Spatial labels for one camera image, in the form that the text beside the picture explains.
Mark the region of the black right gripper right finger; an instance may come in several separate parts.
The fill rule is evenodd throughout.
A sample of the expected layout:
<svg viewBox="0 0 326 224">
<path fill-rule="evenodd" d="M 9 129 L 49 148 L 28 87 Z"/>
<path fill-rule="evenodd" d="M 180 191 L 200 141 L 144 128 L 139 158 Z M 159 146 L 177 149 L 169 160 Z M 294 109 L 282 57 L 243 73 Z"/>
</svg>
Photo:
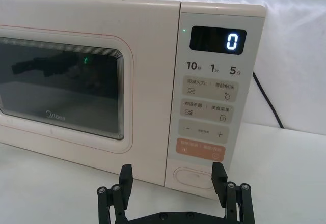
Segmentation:
<svg viewBox="0 0 326 224">
<path fill-rule="evenodd" d="M 225 168 L 220 162 L 212 164 L 211 180 L 221 207 L 225 210 L 225 220 L 229 223 L 255 223 L 249 184 L 236 185 L 228 181 Z"/>
</svg>

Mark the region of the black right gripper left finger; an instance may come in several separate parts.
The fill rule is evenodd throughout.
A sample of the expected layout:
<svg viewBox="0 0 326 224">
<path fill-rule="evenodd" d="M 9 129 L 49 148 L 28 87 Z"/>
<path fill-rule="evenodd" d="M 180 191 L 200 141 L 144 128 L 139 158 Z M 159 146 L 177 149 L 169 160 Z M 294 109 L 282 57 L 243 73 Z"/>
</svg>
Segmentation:
<svg viewBox="0 0 326 224">
<path fill-rule="evenodd" d="M 128 223 L 125 210 L 128 207 L 132 184 L 132 165 L 125 164 L 121 168 L 118 184 L 109 189 L 104 186 L 97 189 L 99 223 L 111 223 L 110 206 L 114 207 L 115 223 Z"/>
</svg>

